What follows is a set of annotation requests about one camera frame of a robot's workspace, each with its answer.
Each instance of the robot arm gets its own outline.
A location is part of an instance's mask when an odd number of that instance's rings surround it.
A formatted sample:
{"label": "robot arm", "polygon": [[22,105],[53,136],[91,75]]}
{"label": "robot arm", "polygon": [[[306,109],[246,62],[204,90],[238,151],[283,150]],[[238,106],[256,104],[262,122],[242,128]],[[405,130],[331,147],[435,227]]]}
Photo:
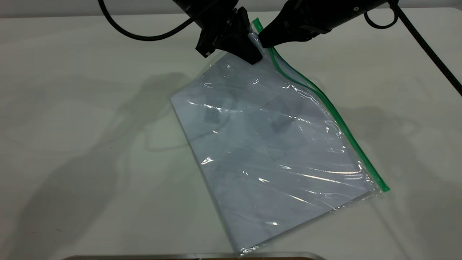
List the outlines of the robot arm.
{"label": "robot arm", "polygon": [[[170,32],[150,37],[135,35],[124,30],[111,18],[104,1],[98,0],[98,3],[109,23],[127,37],[141,41],[157,41],[170,37],[195,22],[202,29],[196,50],[204,57],[220,49],[235,54],[250,64],[255,64],[262,59],[261,53],[248,37],[250,22],[247,11],[244,7],[235,8],[238,0],[173,1],[190,19]],[[395,19],[387,26],[376,25],[367,16],[367,11],[386,2],[395,13]],[[330,32],[333,28],[361,14],[364,14],[368,24],[378,29],[391,27],[399,17],[422,49],[462,95],[460,82],[417,32],[399,8],[398,0],[288,0],[274,21],[261,31],[260,42],[264,48],[286,42],[306,42],[320,34]]]}

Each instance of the white table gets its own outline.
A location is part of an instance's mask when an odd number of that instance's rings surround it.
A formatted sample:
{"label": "white table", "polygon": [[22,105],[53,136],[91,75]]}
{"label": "white table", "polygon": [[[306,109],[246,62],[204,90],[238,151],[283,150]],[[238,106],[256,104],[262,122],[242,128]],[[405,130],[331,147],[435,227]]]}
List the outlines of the white table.
{"label": "white table", "polygon": [[[405,13],[462,80],[462,12]],[[116,18],[146,35],[185,19]],[[0,19],[0,259],[232,252],[169,99],[211,61],[198,36],[192,25],[146,43],[104,17]],[[260,252],[462,259],[462,98],[404,25],[357,18],[278,50],[325,90],[392,190]]]}

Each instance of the green zipper seal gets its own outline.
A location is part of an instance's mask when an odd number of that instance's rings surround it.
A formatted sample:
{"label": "green zipper seal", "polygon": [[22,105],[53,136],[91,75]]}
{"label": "green zipper seal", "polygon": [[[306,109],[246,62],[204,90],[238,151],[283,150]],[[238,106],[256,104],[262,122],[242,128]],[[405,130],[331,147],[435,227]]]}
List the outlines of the green zipper seal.
{"label": "green zipper seal", "polygon": [[[252,23],[255,26],[255,28],[257,29],[258,33],[260,33],[263,30],[263,26],[261,25],[260,20],[258,18],[255,19]],[[343,119],[340,116],[337,109],[334,107],[332,102],[330,102],[330,100],[327,98],[326,94],[324,94],[324,92],[322,92],[322,90],[320,88],[318,88],[316,86],[316,84],[314,84],[312,81],[307,79],[305,76],[303,76],[296,69],[292,68],[292,66],[290,66],[281,57],[281,55],[276,51],[276,49],[274,47],[268,48],[267,50],[269,51],[269,55],[271,57],[271,60],[273,61],[274,66],[279,71],[279,73],[281,73],[281,75],[283,75],[285,78],[287,78],[287,79],[289,79],[289,80],[291,80],[291,81],[293,81],[293,82],[295,82],[295,83],[297,83],[297,84],[299,84],[301,86],[304,86],[304,87],[308,88],[309,90],[313,91],[321,99],[321,101],[327,107],[327,110],[332,114],[332,117],[337,121],[338,126],[340,127],[342,132],[345,134],[346,138],[350,141],[351,145],[353,146],[353,149],[356,151],[359,158],[363,161],[367,171],[372,176],[372,178],[375,180],[377,185],[380,187],[380,189],[383,192],[389,191],[390,187],[388,187],[388,185],[385,183],[385,181],[380,177],[377,170],[374,168],[371,161],[369,161],[366,154],[364,153],[364,151],[361,149],[358,142],[356,141],[356,139],[354,139],[353,134],[351,134],[350,130],[348,129],[347,124],[345,123],[345,121],[343,121]],[[294,80],[293,78],[291,78],[289,75],[287,75],[281,69],[281,67],[279,66],[278,62],[276,61],[275,56],[277,56],[280,60],[282,60],[284,62],[284,64],[287,65],[289,68],[291,68],[293,71],[297,72],[297,74],[300,75],[300,77],[302,77],[302,79],[304,79],[308,83],[309,86],[307,86],[306,84],[300,83],[300,82]]]}

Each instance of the clear plastic bag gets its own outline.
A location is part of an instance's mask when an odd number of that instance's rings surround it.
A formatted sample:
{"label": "clear plastic bag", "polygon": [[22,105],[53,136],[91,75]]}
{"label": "clear plastic bag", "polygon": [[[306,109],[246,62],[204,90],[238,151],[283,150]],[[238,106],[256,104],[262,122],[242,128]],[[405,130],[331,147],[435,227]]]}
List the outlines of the clear plastic bag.
{"label": "clear plastic bag", "polygon": [[389,190],[322,91],[273,48],[263,49],[256,33],[249,36],[262,61],[225,54],[171,98],[242,254]]}

